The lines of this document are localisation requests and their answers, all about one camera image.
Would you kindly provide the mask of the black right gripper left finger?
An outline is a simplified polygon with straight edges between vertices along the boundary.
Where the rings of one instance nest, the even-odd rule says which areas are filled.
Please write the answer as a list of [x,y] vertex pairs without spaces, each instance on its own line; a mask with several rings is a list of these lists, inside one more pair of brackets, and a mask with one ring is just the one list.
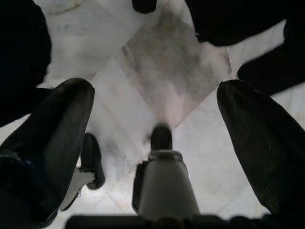
[[71,78],[38,105],[0,147],[0,225],[39,227],[61,207],[81,153],[94,101]]

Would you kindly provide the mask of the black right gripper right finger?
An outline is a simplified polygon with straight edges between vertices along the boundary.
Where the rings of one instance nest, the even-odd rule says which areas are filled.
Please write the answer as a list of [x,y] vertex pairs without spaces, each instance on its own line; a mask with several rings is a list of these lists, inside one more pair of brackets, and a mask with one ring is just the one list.
[[271,97],[239,80],[219,84],[217,103],[259,202],[273,214],[304,214],[304,129]]

